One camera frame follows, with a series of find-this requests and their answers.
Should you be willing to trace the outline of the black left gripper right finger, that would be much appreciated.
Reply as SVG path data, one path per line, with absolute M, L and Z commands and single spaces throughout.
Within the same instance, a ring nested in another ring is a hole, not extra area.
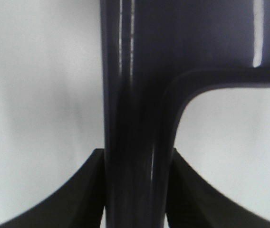
M 269 220 L 206 182 L 177 150 L 170 168 L 166 215 L 171 228 L 270 228 Z

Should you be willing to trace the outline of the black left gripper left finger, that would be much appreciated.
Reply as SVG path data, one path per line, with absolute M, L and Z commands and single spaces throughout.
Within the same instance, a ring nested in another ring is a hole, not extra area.
M 106 203 L 104 151 L 95 149 L 57 191 L 1 228 L 98 228 Z

